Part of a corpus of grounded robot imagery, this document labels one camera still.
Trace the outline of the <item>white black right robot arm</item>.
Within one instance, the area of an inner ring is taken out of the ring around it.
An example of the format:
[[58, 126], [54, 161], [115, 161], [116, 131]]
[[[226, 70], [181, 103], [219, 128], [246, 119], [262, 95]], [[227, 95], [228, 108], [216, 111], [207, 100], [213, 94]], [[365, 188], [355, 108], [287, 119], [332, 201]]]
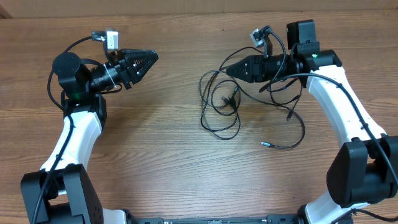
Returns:
[[297, 213], [268, 215], [267, 223], [351, 223], [366, 207], [397, 195], [397, 138], [388, 135], [367, 113], [346, 78], [341, 60], [322, 50], [312, 20], [287, 25], [282, 54], [273, 55], [269, 26], [251, 39], [263, 47], [230, 65], [226, 73], [248, 83], [298, 78], [319, 102], [338, 139], [340, 150], [326, 174], [326, 191]]

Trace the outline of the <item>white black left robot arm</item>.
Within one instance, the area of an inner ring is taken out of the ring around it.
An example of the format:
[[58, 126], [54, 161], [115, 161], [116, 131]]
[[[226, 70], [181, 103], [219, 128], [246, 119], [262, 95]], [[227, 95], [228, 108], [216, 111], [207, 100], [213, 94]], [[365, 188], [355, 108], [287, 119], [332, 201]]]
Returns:
[[158, 58], [154, 50], [136, 49], [111, 52], [104, 64], [72, 52], [55, 58], [64, 125], [48, 160], [21, 180], [31, 223], [135, 222], [128, 210], [102, 207], [86, 170], [107, 118], [104, 95], [140, 82]]

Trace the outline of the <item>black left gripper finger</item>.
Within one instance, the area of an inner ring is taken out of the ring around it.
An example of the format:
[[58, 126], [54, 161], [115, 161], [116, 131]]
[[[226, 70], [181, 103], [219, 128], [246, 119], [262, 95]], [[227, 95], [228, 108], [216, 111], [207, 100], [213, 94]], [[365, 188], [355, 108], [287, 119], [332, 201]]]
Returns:
[[121, 49], [117, 51], [118, 60], [133, 61], [147, 61], [155, 60], [155, 51], [153, 50], [139, 50], [139, 49]]
[[156, 52], [139, 53], [130, 57], [131, 82], [136, 84], [142, 80], [149, 69], [156, 63], [159, 56]]

